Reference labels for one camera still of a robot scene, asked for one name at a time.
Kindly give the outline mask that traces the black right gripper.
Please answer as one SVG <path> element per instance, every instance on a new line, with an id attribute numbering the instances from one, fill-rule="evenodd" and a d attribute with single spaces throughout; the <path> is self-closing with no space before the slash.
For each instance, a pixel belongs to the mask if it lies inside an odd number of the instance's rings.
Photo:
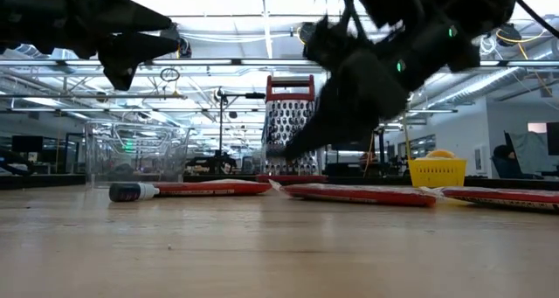
<path id="1" fill-rule="evenodd" d="M 316 22 L 303 56 L 336 71 L 321 89 L 315 112 L 283 149 L 293 160 L 303 153 L 359 141 L 405 108 L 408 92 L 443 67 L 461 72 L 480 64 L 479 49 L 462 24 L 442 13 L 404 26 L 378 42 L 362 41 L 359 17 L 328 16 Z"/>

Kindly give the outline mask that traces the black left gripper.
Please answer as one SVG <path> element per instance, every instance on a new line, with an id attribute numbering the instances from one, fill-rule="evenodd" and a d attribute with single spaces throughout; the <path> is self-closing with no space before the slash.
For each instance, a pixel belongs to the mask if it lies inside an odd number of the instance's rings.
<path id="1" fill-rule="evenodd" d="M 105 40 L 100 24 L 111 32 L 133 33 Z M 113 88 L 128 91 L 138 65 L 178 48 L 174 39 L 135 31 L 171 25 L 170 18 L 132 0 L 0 0 L 0 55 L 21 45 L 45 55 L 56 48 L 80 58 L 98 54 Z"/>

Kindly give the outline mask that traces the clear plastic container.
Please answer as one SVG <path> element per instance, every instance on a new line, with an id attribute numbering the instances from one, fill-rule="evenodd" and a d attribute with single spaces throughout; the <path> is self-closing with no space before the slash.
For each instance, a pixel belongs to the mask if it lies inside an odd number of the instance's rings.
<path id="1" fill-rule="evenodd" d="M 183 180 L 189 130 L 121 121 L 85 125 L 86 183 L 107 188 L 113 183 Z"/>

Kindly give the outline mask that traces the red cracker packet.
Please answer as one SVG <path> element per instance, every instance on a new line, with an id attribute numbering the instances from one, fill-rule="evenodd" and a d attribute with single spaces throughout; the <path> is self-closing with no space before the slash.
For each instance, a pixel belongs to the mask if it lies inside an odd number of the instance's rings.
<path id="1" fill-rule="evenodd" d="M 345 184 L 289 184 L 269 181 L 277 191 L 291 198 L 324 200 L 359 204 L 385 204 L 397 206 L 432 207 L 437 203 L 435 195 L 419 188 L 385 185 Z"/>
<path id="2" fill-rule="evenodd" d="M 269 183 L 220 179 L 197 183 L 156 183 L 158 197 L 256 196 L 272 188 Z"/>
<path id="3" fill-rule="evenodd" d="M 451 198 L 474 204 L 487 204 L 522 210 L 559 212 L 559 191 L 493 189 L 483 187 L 419 188 L 436 198 Z"/>

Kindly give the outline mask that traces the short black white marker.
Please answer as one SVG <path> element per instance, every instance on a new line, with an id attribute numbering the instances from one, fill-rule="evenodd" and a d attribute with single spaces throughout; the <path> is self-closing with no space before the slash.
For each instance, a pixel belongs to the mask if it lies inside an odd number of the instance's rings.
<path id="1" fill-rule="evenodd" d="M 152 184 L 122 183 L 112 184 L 108 196 L 112 202 L 134 202 L 151 199 L 158 195 L 160 190 Z"/>

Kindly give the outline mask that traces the red steel box grater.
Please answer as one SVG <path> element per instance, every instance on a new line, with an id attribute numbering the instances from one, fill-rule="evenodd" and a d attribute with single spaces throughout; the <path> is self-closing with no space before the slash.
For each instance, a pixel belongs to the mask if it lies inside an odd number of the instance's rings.
<path id="1" fill-rule="evenodd" d="M 300 131 L 314 113 L 315 87 L 312 75 L 274 77 L 266 82 L 265 123 L 262 134 L 262 157 L 257 180 L 266 183 L 325 183 L 321 174 L 323 149 L 307 151 L 286 161 L 272 155 Z"/>

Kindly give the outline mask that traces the yellow plastic basket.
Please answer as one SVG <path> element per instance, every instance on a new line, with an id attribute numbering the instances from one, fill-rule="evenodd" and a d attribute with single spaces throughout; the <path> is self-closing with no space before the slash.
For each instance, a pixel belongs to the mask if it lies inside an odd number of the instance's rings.
<path id="1" fill-rule="evenodd" d="M 409 161 L 414 187 L 460 187 L 464 185 L 467 160 L 458 158 L 418 158 Z"/>

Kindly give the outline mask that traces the black monitor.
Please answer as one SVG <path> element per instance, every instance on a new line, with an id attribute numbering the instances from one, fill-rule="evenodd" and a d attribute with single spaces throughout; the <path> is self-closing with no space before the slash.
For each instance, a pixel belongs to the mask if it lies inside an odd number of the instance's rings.
<path id="1" fill-rule="evenodd" d="M 546 123 L 548 153 L 559 156 L 559 121 Z"/>
<path id="2" fill-rule="evenodd" d="M 14 135 L 11 137 L 11 150 L 17 153 L 40 152 L 44 137 L 40 135 Z"/>

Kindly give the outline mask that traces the person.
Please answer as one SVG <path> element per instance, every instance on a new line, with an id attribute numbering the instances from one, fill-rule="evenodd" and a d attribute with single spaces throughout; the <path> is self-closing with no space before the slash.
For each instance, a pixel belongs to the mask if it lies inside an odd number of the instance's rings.
<path id="1" fill-rule="evenodd" d="M 506 144 L 494 148 L 492 162 L 501 179 L 542 179 L 536 174 L 524 173 L 516 159 L 514 149 Z"/>

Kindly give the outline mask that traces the grey cloth cover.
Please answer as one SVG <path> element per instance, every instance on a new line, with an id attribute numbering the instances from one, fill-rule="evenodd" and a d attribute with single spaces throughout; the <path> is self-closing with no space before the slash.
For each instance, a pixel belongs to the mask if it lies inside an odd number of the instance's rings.
<path id="1" fill-rule="evenodd" d="M 527 132 L 508 135 L 523 173 L 557 171 L 556 165 L 559 162 L 549 154 L 546 134 Z"/>

